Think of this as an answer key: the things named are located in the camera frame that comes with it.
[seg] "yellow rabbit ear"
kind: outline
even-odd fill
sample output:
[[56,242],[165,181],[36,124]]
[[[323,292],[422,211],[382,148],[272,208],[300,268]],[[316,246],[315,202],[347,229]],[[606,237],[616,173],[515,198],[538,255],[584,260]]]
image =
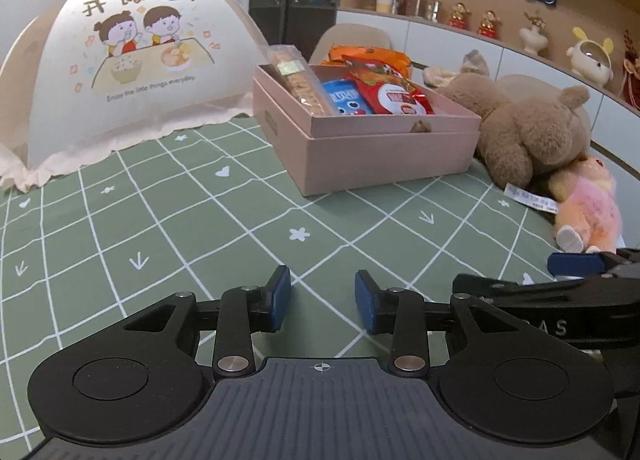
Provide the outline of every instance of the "yellow rabbit ear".
[[574,36],[579,40],[583,40],[583,41],[589,39],[587,38],[587,35],[584,33],[584,31],[580,27],[574,27]]
[[613,40],[611,38],[607,38],[602,43],[602,48],[607,54],[611,54],[613,52]]

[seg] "bread stick in plastic wrapper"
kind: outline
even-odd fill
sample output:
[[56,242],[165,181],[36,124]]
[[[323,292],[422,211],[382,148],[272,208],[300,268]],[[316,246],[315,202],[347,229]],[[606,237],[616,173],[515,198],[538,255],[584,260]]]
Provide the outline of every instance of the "bread stick in plastic wrapper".
[[281,83],[311,115],[337,114],[334,102],[296,47],[270,46],[266,52],[267,60],[280,76]]

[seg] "white bunny ornament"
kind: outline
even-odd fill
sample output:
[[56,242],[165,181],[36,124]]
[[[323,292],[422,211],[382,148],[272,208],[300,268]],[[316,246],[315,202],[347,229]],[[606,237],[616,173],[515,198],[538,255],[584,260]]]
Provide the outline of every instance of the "white bunny ornament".
[[580,27],[574,27],[574,36],[578,43],[566,51],[571,58],[571,70],[577,76],[604,86],[613,79],[611,58],[613,41],[606,38],[602,45],[590,40]]

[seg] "red snack bag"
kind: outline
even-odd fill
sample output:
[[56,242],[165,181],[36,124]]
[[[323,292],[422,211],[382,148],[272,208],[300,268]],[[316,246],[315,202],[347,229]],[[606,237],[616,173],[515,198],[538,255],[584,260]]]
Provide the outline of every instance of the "red snack bag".
[[426,96],[388,63],[345,58],[350,77],[376,114],[433,114]]

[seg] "white arrow print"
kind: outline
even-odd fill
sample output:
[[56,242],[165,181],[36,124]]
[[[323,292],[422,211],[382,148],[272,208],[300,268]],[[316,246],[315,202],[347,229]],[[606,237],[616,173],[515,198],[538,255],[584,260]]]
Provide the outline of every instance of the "white arrow print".
[[145,266],[146,261],[149,259],[149,257],[146,257],[143,261],[142,258],[140,258],[140,251],[138,251],[138,261],[134,262],[133,258],[129,259],[129,262],[131,262],[131,265],[133,265],[137,271],[139,271],[140,269],[142,269],[142,267]]
[[28,268],[29,268],[29,265],[24,265],[24,260],[22,260],[20,262],[20,267],[18,267],[17,265],[15,266],[15,274],[16,274],[16,276],[18,276],[18,278],[20,278]]
[[420,211],[420,215],[418,218],[423,222],[427,222],[427,224],[433,224],[433,213],[431,216],[427,215],[424,211]]

